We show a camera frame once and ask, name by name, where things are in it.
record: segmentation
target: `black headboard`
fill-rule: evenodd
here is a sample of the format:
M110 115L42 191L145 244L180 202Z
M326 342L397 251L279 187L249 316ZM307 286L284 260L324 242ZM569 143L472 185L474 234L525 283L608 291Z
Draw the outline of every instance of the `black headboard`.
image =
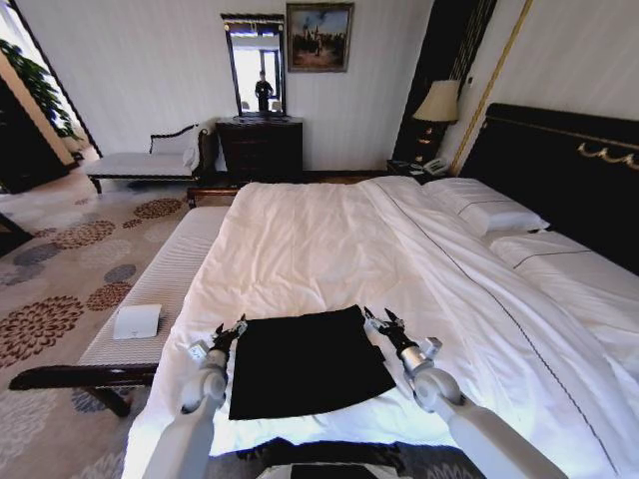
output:
M639 121L495 103L460 175L639 274Z

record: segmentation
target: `telephone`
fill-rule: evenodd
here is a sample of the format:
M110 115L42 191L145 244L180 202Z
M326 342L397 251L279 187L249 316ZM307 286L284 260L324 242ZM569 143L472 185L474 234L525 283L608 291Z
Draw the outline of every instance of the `telephone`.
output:
M448 163L446 162L446 159L443 157L430 160L428 163L424 165L419 163L413 163L411 164L411 166L418 170L423 170L425 172L428 172L434 177L443 176L443 174L446 173L446 170L448 170Z

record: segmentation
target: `mirror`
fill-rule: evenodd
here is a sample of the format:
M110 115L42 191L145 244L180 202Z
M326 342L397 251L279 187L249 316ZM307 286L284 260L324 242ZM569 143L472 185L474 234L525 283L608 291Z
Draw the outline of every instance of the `mirror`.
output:
M222 14L240 116L287 113L284 15Z

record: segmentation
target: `black cloth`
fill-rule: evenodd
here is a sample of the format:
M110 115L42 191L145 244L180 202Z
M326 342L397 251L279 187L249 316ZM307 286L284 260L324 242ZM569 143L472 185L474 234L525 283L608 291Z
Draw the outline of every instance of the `black cloth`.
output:
M273 94L273 87L266 80L259 80L256 83L256 95L258 96L258 104L261 112L269 110L269 97Z
M230 419L320 414L395 387L358 306L248 323L236 348Z

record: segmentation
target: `carpet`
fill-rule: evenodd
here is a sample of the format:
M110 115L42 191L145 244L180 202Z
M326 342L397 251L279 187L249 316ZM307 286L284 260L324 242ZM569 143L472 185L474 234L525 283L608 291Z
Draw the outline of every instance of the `carpet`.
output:
M0 212L34 235L0 258L0 477L120 477L145 388L119 391L125 419L81 390L7 390L25 369L75 364L188 211L186 183L103 183L97 195L76 169L0 195Z

